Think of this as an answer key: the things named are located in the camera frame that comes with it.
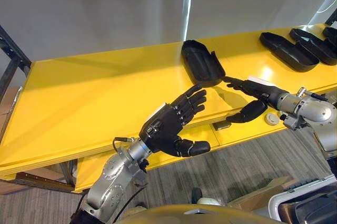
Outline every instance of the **silver metal cylinder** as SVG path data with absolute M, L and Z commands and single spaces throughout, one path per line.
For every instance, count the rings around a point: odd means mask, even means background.
M 279 97 L 279 101 L 277 102 L 277 109 L 282 112 L 294 113 L 295 108 L 300 101 L 300 97 L 290 93 L 284 93 Z
M 141 139 L 133 142 L 128 148 L 127 152 L 133 160 L 139 161 L 142 161 L 144 158 L 147 158 L 151 154 L 151 150 L 145 145 L 145 143 Z

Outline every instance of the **black cable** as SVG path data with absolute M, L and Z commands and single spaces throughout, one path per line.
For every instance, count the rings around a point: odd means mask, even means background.
M 77 205 L 77 208 L 76 208 L 76 211 L 75 211 L 75 213 L 77 213 L 77 212 L 79 211 L 79 209 L 80 209 L 80 206 L 81 206 L 81 203 L 82 203 L 82 201 L 83 201 L 83 199 L 84 199 L 84 196 L 85 196 L 86 194 L 87 194 L 86 192 L 85 192 L 85 193 L 83 193 L 83 195 L 82 195 L 82 197 L 81 197 L 80 201 L 78 202 L 78 205 Z
M 112 140 L 112 146 L 114 147 L 114 150 L 115 150 L 116 153 L 117 153 L 117 148 L 116 148 L 116 145 L 115 145 L 115 141 L 116 141 L 116 138 L 114 138 L 114 139 Z
M 119 213 L 116 215 L 116 218 L 114 219 L 114 221 L 112 223 L 115 223 L 117 221 L 117 219 L 120 217 L 121 213 L 124 211 L 124 209 L 127 207 L 127 205 L 131 202 L 131 200 L 133 200 L 133 198 L 136 197 L 138 195 L 138 193 L 140 193 L 142 190 L 144 190 L 146 186 L 147 186 L 147 184 L 145 184 L 143 187 L 141 187 L 138 191 L 136 191 L 135 194 L 132 195 L 131 198 L 129 198 L 129 200 L 125 203 L 125 205 L 121 208 Z

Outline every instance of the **cable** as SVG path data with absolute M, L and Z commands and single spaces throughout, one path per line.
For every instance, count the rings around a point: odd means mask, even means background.
M 116 152 L 118 152 L 117 151 L 117 148 L 116 148 L 116 145 L 115 145 L 115 141 L 122 141 L 122 142 L 133 142 L 133 137 L 131 137 L 131 138 L 127 138 L 127 137 L 115 137 L 113 140 L 112 140 L 112 146 L 114 147 L 114 150 L 116 151 Z
M 116 145 L 115 145 L 115 141 L 116 141 L 116 138 L 112 140 L 112 146 L 114 147 L 114 150 L 117 153 L 117 148 L 116 148 Z
M 75 211 L 75 213 L 74 213 L 74 214 L 76 214 L 76 213 L 79 211 L 79 209 L 80 209 L 80 206 L 81 206 L 81 203 L 82 203 L 82 201 L 83 201 L 83 199 L 84 199 L 84 196 L 85 196 L 85 195 L 87 195 L 87 193 L 88 193 L 88 191 L 87 191 L 87 190 L 86 190 L 86 191 L 84 191 L 84 193 L 83 193 L 83 195 L 82 195 L 82 197 L 81 197 L 80 201 L 78 202 L 78 205 L 77 205 L 77 208 L 76 208 L 76 211 Z
M 131 198 L 129 198 L 129 200 L 125 203 L 125 205 L 121 208 L 119 213 L 116 215 L 116 218 L 114 219 L 114 221 L 112 223 L 115 223 L 117 221 L 117 219 L 120 217 L 121 213 L 124 211 L 124 209 L 127 207 L 127 205 L 131 202 L 131 200 L 133 200 L 133 198 L 136 197 L 138 195 L 138 193 L 140 193 L 142 190 L 144 190 L 146 186 L 147 186 L 147 184 L 145 184 L 143 187 L 141 187 L 135 194 L 132 195 Z

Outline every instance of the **metal frame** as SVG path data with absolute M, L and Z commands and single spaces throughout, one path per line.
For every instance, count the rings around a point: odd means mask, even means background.
M 19 172 L 16 174 L 14 180 L 5 181 L 9 183 L 21 184 L 23 186 L 38 187 L 41 189 L 61 191 L 61 192 L 72 192 L 75 187 L 71 184 L 62 183 L 59 181 L 42 178 L 39 176 L 31 175 L 25 172 Z
M 28 73 L 31 69 L 32 62 L 28 59 L 28 57 L 24 54 L 24 52 L 22 52 L 22 50 L 15 44 L 15 42 L 6 33 L 6 31 L 1 27 L 1 25 L 0 25 L 0 48 L 11 59 L 4 74 L 2 75 L 0 79 L 0 103 L 1 103 L 6 93 L 6 90 L 9 86 L 9 83 L 11 82 L 17 68 L 19 67 L 25 73 L 25 75 L 28 76 Z M 8 122 L 9 117 L 11 116 L 11 113 L 13 111 L 13 108 L 17 100 L 17 96 L 12 104 L 10 112 L 8 113 L 6 117 L 6 122 Z M 1 129 L 0 143 L 1 143 L 2 136 L 7 126 L 6 122 L 3 125 L 3 128 Z M 60 163 L 63 176 L 67 183 L 62 183 L 59 181 L 54 181 L 54 180 L 50 180 L 47 178 L 34 176 L 34 175 L 31 175 L 25 172 L 17 173 L 14 180 L 6 181 L 6 182 L 22 184 L 22 185 L 30 186 L 30 187 L 38 187 L 38 188 L 54 190 L 54 191 L 72 192 L 75 190 L 75 184 L 74 184 L 71 170 L 72 170 L 73 165 L 76 165 L 74 164 L 75 161 L 76 160 Z
M 0 79 L 0 103 L 4 97 L 6 90 L 11 82 L 16 69 L 19 67 L 27 76 L 31 69 L 32 62 L 22 52 L 22 50 L 15 44 L 12 38 L 6 33 L 6 31 L 0 25 L 0 48 L 11 59 L 4 74 Z

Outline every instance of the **cardboard box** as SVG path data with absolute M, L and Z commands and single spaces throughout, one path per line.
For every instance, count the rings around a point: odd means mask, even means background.
M 283 192 L 285 183 L 287 187 L 290 186 L 290 184 L 287 183 L 290 180 L 292 180 L 292 178 L 289 176 L 273 179 L 266 187 L 235 199 L 229 202 L 227 206 L 249 212 L 266 207 L 272 196 Z

